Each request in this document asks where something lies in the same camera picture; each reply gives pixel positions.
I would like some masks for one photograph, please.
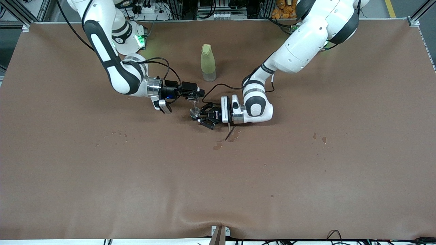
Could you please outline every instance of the orange package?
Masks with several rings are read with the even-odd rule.
[[[284,14],[290,14],[290,13],[292,13],[292,11],[293,11],[292,6],[287,5],[286,7],[283,8]]]
[[[272,11],[272,14],[271,14],[271,18],[272,19],[280,19],[281,16],[282,16],[282,10],[281,9],[275,8]]]
[[[276,5],[279,9],[283,9],[286,7],[286,1],[285,0],[276,0]]]

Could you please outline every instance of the yellow floor line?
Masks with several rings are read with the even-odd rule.
[[[392,7],[391,0],[385,0],[385,3],[386,7],[388,8],[389,16],[391,18],[396,18],[397,16],[395,15],[394,8]]]

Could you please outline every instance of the black cable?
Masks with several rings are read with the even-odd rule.
[[[361,11],[360,4],[361,4],[361,2],[362,2],[362,0],[359,0],[359,2],[357,4],[357,16],[360,16],[360,11]]]
[[[217,4],[216,4],[215,0],[212,0],[211,10],[209,11],[209,14],[207,14],[206,17],[200,17],[200,16],[198,16],[198,13],[197,13],[197,18],[198,19],[207,19],[207,18],[211,17],[215,13],[216,8],[217,8]]]
[[[166,79],[168,73],[170,72],[170,63],[168,62],[167,59],[162,58],[162,57],[154,57],[154,58],[150,58],[150,59],[147,59],[147,60],[144,60],[144,61],[140,61],[140,62],[137,62],[137,63],[138,64],[145,64],[145,63],[148,63],[151,60],[157,60],[157,59],[163,60],[163,61],[165,61],[167,63],[167,72],[165,73],[165,76],[163,77],[164,79]]]
[[[276,89],[274,88],[274,83],[273,83],[272,80],[271,80],[271,86],[272,86],[272,90],[265,91],[265,93],[274,92],[274,91],[276,90]]]
[[[106,245],[106,240],[108,240],[108,245],[111,245],[111,244],[112,244],[112,239],[105,239],[105,240],[103,241],[103,245]]]
[[[61,4],[59,3],[59,0],[56,0],[56,4],[58,5],[59,11],[61,12],[62,16],[64,17],[65,21],[67,22],[67,24],[71,28],[71,30],[74,32],[74,34],[76,34],[76,36],[80,39],[80,41],[82,41],[82,43],[84,43],[86,46],[88,46],[88,48],[90,48],[92,51],[94,51],[94,49],[89,44],[87,44],[79,34],[77,34],[76,30],[74,30],[73,26],[70,24],[67,17],[65,16],[64,11],[62,10],[62,7],[61,7]]]
[[[233,88],[233,87],[231,87],[231,86],[229,86],[229,85],[227,85],[227,84],[224,84],[224,83],[218,83],[218,84],[216,84],[215,86],[213,86],[212,87],[212,89],[211,90],[209,90],[209,92],[207,92],[205,95],[204,95],[204,97],[201,99],[201,102],[203,102],[204,104],[213,104],[213,105],[220,105],[219,103],[213,103],[213,102],[206,102],[206,101],[204,101],[204,99],[206,98],[206,96],[208,96],[216,87],[218,87],[218,86],[220,86],[220,85],[222,85],[222,86],[226,86],[227,88],[229,88],[229,89],[233,89],[233,90],[241,90],[241,89],[243,89],[243,87],[240,87],[240,88]]]
[[[83,29],[85,27],[85,17],[88,14],[88,10],[89,10],[89,7],[91,6],[91,4],[92,4],[92,0],[89,1],[88,5],[86,5],[85,11],[83,12],[83,16],[82,16],[82,28]]]
[[[349,244],[349,243],[345,243],[345,242],[335,242],[335,243],[332,243],[332,245],[337,245],[337,244],[342,244],[342,245],[351,245],[351,244]]]
[[[332,47],[330,47],[330,48],[325,48],[325,50],[327,51],[327,50],[330,50],[330,49],[332,49],[332,48],[334,48],[334,47],[336,47],[337,46],[337,44],[335,44],[335,45],[333,45]]]
[[[168,67],[166,64],[161,63],[161,62],[158,62],[158,61],[149,61],[149,62],[147,62],[147,63],[156,63],[156,64],[160,64],[160,65],[163,65],[163,66]],[[182,81],[180,80],[180,77],[179,77],[179,75],[177,74],[177,72],[175,72],[174,69],[171,68],[171,67],[170,67],[170,70],[171,70],[171,71],[176,75],[177,79],[179,80],[179,84],[181,84]]]
[[[338,230],[332,230],[332,231],[330,231],[330,233],[329,233],[329,235],[327,236],[326,239],[329,239],[329,238],[330,238],[334,233],[337,233],[338,236],[339,236],[339,239],[341,239],[341,241],[342,241],[341,233],[340,233]]]
[[[3,7],[1,7],[1,9],[0,9],[0,14],[1,14],[0,19],[1,19],[1,18],[3,18],[3,16],[6,14],[6,9],[4,9]]]
[[[276,19],[276,21],[274,21],[273,19],[271,19],[271,18],[269,18],[269,17],[262,17],[262,18],[260,18],[260,19],[267,19],[267,20],[273,22],[273,23],[276,24],[276,25],[280,25],[280,26],[282,26],[282,27],[291,28],[291,25],[281,24],[281,23],[279,23],[279,22],[277,21],[277,19]]]
[[[287,35],[291,35],[291,33],[289,33],[289,32],[287,32],[287,31],[285,31],[285,29],[283,29],[283,27],[279,24],[279,22],[277,21],[277,19],[276,19],[276,24],[277,24],[277,26],[284,32],[284,33],[286,33]]]
[[[179,84],[179,85],[182,84],[182,80],[180,79],[179,75],[178,75],[177,72],[176,72],[173,68],[171,68],[170,66],[168,66],[168,65],[166,65],[166,64],[164,64],[164,63],[158,62],[158,61],[148,61],[147,63],[156,63],[156,64],[160,64],[160,65],[163,65],[163,66],[168,67],[168,68],[169,68],[169,69],[170,69],[170,70],[171,70],[171,71],[176,75],[177,79],[179,80],[178,84]],[[177,96],[174,100],[168,102],[168,104],[170,105],[170,104],[176,102],[179,98],[180,98],[180,96]]]
[[[176,14],[176,13],[174,13],[170,8],[168,8],[168,7],[165,5],[165,3],[164,3],[162,0],[160,0],[160,4],[161,4],[160,8],[162,8],[162,4],[163,4],[163,6],[165,7],[165,9],[167,9],[167,10],[168,10],[170,13],[172,13],[173,15],[177,16],[177,19],[178,19],[178,20],[180,20],[180,17],[183,17],[183,15],[180,15],[180,14]]]
[[[127,14],[127,18],[129,18],[129,20],[133,20],[133,18],[132,18],[132,17],[130,17],[130,14],[129,14],[129,12],[127,12],[127,9],[126,9],[126,7],[124,7],[124,10],[126,11],[126,14]]]

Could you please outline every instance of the metal frame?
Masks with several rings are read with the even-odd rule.
[[[409,26],[419,26],[419,19],[436,3],[436,0],[425,0],[425,2],[411,16],[407,18]]]
[[[0,4],[27,27],[29,27],[31,23],[38,21],[24,5],[16,0],[0,0]]]

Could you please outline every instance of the water droplet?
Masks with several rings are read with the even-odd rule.
[[[214,146],[214,150],[219,150],[222,148],[222,143],[218,142],[216,146]]]

